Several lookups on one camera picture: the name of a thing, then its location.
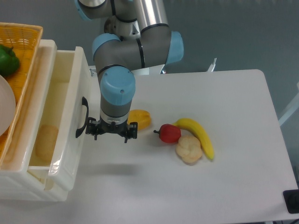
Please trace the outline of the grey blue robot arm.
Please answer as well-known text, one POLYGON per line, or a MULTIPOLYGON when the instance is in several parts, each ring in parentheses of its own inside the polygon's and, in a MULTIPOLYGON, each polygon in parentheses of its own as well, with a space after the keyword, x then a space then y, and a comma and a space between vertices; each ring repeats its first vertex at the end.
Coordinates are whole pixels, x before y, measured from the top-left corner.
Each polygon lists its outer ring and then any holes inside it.
POLYGON ((112 19, 108 31, 92 43, 100 117, 86 116, 76 136, 114 133, 136 139, 138 123, 128 123, 135 94, 133 71, 180 61, 184 55, 181 34, 170 30, 161 0, 77 0, 75 5, 84 20, 112 19))

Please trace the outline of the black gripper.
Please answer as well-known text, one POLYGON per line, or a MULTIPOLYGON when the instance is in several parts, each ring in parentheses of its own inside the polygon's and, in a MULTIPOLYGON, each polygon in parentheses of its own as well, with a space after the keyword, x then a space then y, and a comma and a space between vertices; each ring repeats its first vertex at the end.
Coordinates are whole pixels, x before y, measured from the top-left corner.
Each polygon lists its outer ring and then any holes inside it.
POLYGON ((97 140, 98 135, 103 135, 105 133, 118 134, 124 137, 124 143, 127 143, 129 139, 137 139, 138 135, 138 123, 131 122, 127 124, 127 121, 117 124, 116 122, 107 123, 100 118, 97 121, 95 118, 89 117, 86 124, 85 134, 94 137, 97 140))

